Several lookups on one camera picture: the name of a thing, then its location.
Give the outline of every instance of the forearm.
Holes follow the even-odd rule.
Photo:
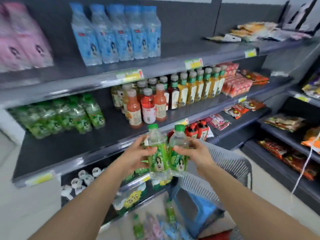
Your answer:
[[[48,220],[30,240],[95,239],[125,177],[117,161]]]
[[[319,239],[222,168],[212,164],[203,173],[246,240]]]

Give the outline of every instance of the blue bottle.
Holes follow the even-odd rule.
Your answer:
[[[161,55],[161,22],[156,6],[142,6],[142,20],[148,37],[149,57]]]
[[[95,31],[83,12],[83,6],[73,2],[70,3],[70,7],[73,12],[71,26],[84,64],[86,66],[102,64]]]
[[[115,40],[118,47],[119,60],[133,60],[133,41],[131,31],[124,14],[124,5],[111,4],[106,7],[106,10],[115,30]]]
[[[103,63],[114,63],[119,61],[116,36],[113,25],[104,12],[101,4],[91,4],[91,21],[96,31],[98,44]]]
[[[148,58],[148,40],[145,27],[142,23],[141,7],[138,5],[125,6],[124,13],[132,33],[134,58]]]

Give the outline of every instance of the left arm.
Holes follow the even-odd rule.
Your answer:
[[[156,147],[142,149],[146,136],[139,137],[85,190],[51,217],[29,240],[91,240],[96,239],[106,213],[122,180],[137,168],[148,167],[145,156]]]

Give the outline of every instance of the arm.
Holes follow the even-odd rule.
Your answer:
[[[122,180],[135,169],[148,167],[141,161],[157,150],[156,147],[140,148],[145,138],[141,136],[132,143],[90,186],[51,217],[29,240],[96,239]]]
[[[188,138],[194,149],[174,147],[197,165],[197,171],[210,183],[220,201],[237,224],[246,240],[319,240],[307,227],[244,187],[225,170],[217,166],[200,141]]]

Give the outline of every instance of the left hand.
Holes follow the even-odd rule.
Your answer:
[[[138,168],[149,168],[149,164],[142,162],[148,160],[147,156],[156,153],[157,147],[144,149],[140,144],[147,138],[142,135],[137,138],[123,153],[117,158],[115,163],[122,168],[123,176],[128,177]]]

